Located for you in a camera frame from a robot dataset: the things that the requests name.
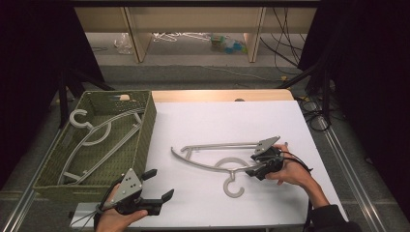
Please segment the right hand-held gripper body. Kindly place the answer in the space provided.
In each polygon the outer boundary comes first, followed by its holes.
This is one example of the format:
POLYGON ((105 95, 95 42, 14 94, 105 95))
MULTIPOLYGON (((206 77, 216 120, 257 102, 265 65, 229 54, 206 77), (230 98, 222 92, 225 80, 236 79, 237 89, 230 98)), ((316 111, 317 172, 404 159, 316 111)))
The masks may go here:
POLYGON ((282 166, 283 166, 283 155, 281 154, 281 150, 274 146, 274 144, 278 140, 279 140, 279 136, 261 140, 257 143, 257 146, 254 151, 254 154, 257 156, 258 155, 269 156, 269 159, 267 160, 257 161, 257 163, 262 163, 261 167, 265 167, 268 169, 268 173, 278 172, 282 169, 282 166))

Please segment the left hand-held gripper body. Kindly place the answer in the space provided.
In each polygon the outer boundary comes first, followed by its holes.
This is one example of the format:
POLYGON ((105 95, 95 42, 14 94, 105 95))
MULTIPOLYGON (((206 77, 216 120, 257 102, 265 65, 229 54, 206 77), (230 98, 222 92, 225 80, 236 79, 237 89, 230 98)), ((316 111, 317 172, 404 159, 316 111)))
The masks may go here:
POLYGON ((144 199, 141 197, 142 183, 130 168, 120 187, 114 194, 111 204, 120 215, 130 215, 136 211, 146 210, 149 216, 158 216, 161 212, 162 201, 160 199, 144 199))

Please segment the green woven basket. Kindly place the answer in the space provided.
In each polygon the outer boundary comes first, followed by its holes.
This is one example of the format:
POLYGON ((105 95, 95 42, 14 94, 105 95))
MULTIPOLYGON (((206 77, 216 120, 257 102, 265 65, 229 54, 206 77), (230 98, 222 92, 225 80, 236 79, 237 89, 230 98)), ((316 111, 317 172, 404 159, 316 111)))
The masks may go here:
MULTIPOLYGON (((143 109, 143 112, 139 114, 142 119, 141 129, 81 184, 73 185, 73 179, 67 178, 64 185, 58 185, 58 178, 67 158, 88 133, 87 129, 76 129, 72 126, 69 117, 47 155, 33 189, 46 198, 62 201, 93 201, 103 195, 111 183, 128 169, 132 168, 136 174, 142 174, 145 171, 157 115, 151 92, 86 91, 74 110, 85 109, 87 111, 86 116, 75 116, 77 122, 90 122, 93 126, 98 126, 113 116, 135 108, 143 109)), ((82 147, 77 152, 69 172, 82 176, 131 130, 134 123, 135 119, 132 116, 114 121, 111 133, 105 141, 95 146, 82 147)), ((104 132, 105 128, 98 130, 89 138, 89 141, 99 139, 104 132)))

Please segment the grey plastic clothes hanger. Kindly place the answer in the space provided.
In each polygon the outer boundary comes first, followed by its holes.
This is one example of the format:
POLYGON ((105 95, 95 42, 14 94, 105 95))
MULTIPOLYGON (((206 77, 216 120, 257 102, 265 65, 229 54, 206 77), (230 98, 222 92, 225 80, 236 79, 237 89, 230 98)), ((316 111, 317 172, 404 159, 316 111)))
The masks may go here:
POLYGON ((75 119, 76 115, 86 116, 87 111, 85 109, 74 110, 70 115, 70 124, 74 126, 76 129, 87 129, 88 133, 80 140, 80 142, 74 147, 74 149, 70 153, 69 157, 66 160, 66 163, 62 168, 57 184, 64 185, 65 180, 69 178, 73 179, 73 185, 79 185, 83 181, 85 181, 89 176, 91 176, 100 166, 102 166, 115 152, 117 152, 127 141, 129 141, 141 129, 142 119, 139 116, 139 114, 142 112, 142 108, 131 109, 107 119, 98 126, 93 126, 90 122, 80 123, 77 122, 75 119), (73 162, 75 155, 82 147, 95 146, 105 141, 111 133, 113 122, 128 116, 132 116, 135 119, 135 123, 132 125, 131 130, 123 138, 121 138, 95 165, 93 165, 90 169, 86 170, 82 176, 78 176, 69 172, 69 168, 73 162), (105 128, 105 132, 102 135, 102 137, 94 141, 89 141, 89 138, 102 128, 105 128))
POLYGON ((257 163, 254 161, 254 164, 249 164, 243 159, 236 157, 223 158, 217 161, 215 164, 205 164, 198 161, 194 161, 191 158, 193 151, 200 150, 240 150, 240 149, 251 149, 254 151, 258 142, 242 142, 242 143, 222 143, 222 144, 202 144, 202 145, 189 145, 181 149, 182 152, 186 153, 184 156, 178 154, 174 149, 171 149, 172 155, 187 164, 196 166, 198 168, 214 171, 214 172, 226 172, 229 174, 229 177, 223 183, 224 193, 231 198, 238 198, 242 196, 245 192, 244 188, 239 188, 237 192, 232 192, 229 189, 229 185, 234 183, 236 180, 236 174, 238 172, 245 172, 247 170, 256 170, 262 166, 262 163, 257 163))

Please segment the person's right hand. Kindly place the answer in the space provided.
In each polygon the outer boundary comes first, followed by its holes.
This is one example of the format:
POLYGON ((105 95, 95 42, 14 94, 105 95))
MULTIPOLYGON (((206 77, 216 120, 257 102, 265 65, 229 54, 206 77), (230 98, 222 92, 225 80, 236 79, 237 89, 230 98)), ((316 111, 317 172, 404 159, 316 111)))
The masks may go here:
POLYGON ((309 172, 297 162, 297 158, 288 151, 285 144, 277 144, 275 148, 280 149, 283 153, 283 167, 278 172, 266 174, 265 178, 268 180, 276 180, 279 186, 283 183, 288 183, 303 189, 309 189, 314 184, 314 180, 309 172))

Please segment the person's left hand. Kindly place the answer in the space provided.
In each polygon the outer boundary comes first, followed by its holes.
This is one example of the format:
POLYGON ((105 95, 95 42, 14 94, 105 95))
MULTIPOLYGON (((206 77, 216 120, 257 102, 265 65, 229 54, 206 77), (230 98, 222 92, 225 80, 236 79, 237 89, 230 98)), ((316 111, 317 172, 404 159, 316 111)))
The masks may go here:
POLYGON ((130 215, 121 215, 115 209, 102 213, 95 232, 124 232, 132 223, 148 216, 146 210, 136 211, 130 215))

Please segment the white table sheet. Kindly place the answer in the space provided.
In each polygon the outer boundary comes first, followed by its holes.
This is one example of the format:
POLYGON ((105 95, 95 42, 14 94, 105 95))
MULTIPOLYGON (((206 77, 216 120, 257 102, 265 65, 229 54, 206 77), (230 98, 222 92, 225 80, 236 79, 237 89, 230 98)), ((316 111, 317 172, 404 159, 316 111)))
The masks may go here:
MULTIPOLYGON (((305 222, 308 197, 299 187, 259 181, 240 172, 229 188, 244 188, 238 198, 223 191, 226 172, 214 172, 175 158, 189 145, 258 142, 279 136, 292 154, 312 170, 333 204, 340 202, 319 156, 305 118, 295 101, 159 102, 146 167, 158 170, 143 185, 145 198, 159 198, 173 189, 171 200, 158 216, 132 224, 140 230, 256 228, 299 225, 305 222)), ((213 165, 237 157, 249 160, 252 151, 193 151, 191 158, 213 165)))

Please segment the pile of colourful items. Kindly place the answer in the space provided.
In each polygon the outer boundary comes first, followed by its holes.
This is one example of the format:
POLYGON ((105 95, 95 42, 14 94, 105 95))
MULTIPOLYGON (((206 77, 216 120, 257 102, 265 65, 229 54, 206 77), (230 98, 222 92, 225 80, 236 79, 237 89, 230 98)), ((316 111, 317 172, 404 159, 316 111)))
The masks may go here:
POLYGON ((223 35, 213 34, 210 37, 211 48, 215 51, 224 52, 226 54, 232 54, 235 52, 247 53, 248 50, 244 43, 231 39, 223 35))

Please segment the black curtain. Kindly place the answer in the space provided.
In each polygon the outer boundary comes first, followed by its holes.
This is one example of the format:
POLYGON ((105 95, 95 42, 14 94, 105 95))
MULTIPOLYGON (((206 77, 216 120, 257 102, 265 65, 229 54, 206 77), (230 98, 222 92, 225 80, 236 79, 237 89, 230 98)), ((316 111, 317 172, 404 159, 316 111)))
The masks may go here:
POLYGON ((0 0, 0 189, 27 152, 62 73, 103 75, 70 0, 0 0))
POLYGON ((339 104, 410 219, 410 0, 321 0, 301 70, 318 60, 341 24, 330 64, 339 104))

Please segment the clear plastic bag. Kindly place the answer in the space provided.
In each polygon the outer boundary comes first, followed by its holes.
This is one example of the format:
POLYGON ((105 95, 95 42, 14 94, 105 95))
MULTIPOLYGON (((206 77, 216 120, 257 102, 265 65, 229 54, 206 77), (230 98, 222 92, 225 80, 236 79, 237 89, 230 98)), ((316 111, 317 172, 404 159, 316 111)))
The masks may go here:
POLYGON ((128 33, 122 33, 114 40, 114 47, 120 54, 132 54, 132 43, 128 33))

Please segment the white hangers on floor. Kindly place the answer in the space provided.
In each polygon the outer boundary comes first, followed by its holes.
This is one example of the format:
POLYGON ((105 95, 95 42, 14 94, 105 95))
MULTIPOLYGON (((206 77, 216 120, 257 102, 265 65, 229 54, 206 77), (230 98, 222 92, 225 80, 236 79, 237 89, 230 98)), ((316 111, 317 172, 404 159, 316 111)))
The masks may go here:
POLYGON ((181 38, 189 38, 195 39, 200 41, 209 41, 211 39, 210 35, 207 33, 193 33, 193 32, 161 32, 161 33, 153 33, 153 41, 165 41, 176 43, 181 38))

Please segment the aluminium floor rail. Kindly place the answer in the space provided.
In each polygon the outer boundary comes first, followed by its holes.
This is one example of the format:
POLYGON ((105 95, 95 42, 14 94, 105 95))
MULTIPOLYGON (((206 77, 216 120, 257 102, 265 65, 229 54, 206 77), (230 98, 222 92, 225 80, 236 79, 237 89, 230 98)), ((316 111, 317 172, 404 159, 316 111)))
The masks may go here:
POLYGON ((38 164, 38 167, 36 171, 34 172, 32 178, 30 179, 30 182, 28 183, 28 186, 25 188, 24 192, 19 196, 18 201, 16 202, 13 210, 9 214, 8 219, 6 220, 5 225, 1 229, 2 232, 18 232, 20 225, 24 221, 35 197, 36 197, 36 192, 33 190, 33 186, 40 175, 40 172, 43 168, 43 165, 46 161, 46 156, 50 152, 52 146, 55 144, 58 136, 61 133, 61 129, 59 129, 55 134, 54 137, 48 146, 47 151, 44 153, 40 163, 38 164))
POLYGON ((342 148, 335 131, 331 127, 331 124, 323 116, 319 117, 318 122, 333 150, 337 163, 348 183, 348 186, 352 190, 356 202, 358 203, 366 219, 369 229, 371 232, 387 232, 378 211, 370 200, 369 195, 367 194, 358 174, 354 170, 349 158, 342 148))

